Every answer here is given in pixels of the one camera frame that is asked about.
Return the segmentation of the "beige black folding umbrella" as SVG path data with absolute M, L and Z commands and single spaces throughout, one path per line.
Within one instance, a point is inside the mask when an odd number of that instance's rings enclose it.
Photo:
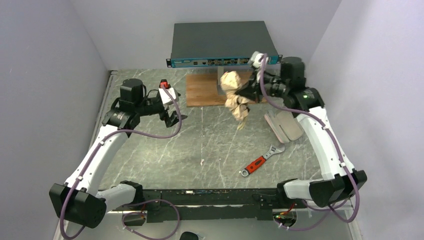
M 239 74 L 236 71 L 225 72 L 220 77 L 220 87 L 226 96 L 224 106 L 238 121 L 237 130 L 243 129 L 250 111 L 248 106 L 250 100 L 236 93 L 242 87 Z

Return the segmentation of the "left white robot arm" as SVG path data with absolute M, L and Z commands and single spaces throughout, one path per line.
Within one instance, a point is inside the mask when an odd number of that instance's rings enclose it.
M 120 85 L 120 94 L 105 114 L 96 140 L 76 170 L 63 184 L 55 183 L 49 190 L 54 211 L 59 217 L 59 227 L 64 233 L 65 222 L 82 228 L 97 227 L 105 214 L 118 207 L 134 206 L 145 200 L 139 183 L 124 180 L 117 186 L 100 190 L 101 180 L 113 158 L 131 135 L 155 139 L 176 136 L 186 116 L 177 104 L 180 94 L 166 79 L 161 79 L 156 96 L 149 97 L 142 80 L 126 79 Z M 137 131 L 141 117 L 158 115 L 174 133 L 163 136 Z

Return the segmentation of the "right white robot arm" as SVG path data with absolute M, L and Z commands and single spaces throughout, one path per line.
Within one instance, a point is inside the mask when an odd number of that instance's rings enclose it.
M 259 102 L 263 98 L 273 107 L 291 112 L 309 139 L 316 154 L 321 179 L 291 179 L 278 184 L 284 200 L 306 200 L 327 207 L 351 197 L 367 181 L 363 170 L 356 170 L 344 154 L 332 130 L 325 103 L 318 90 L 306 85 L 305 64 L 299 57 L 285 57 L 280 74 L 266 72 L 268 56 L 254 52 L 247 64 L 253 69 L 248 82 L 236 94 Z

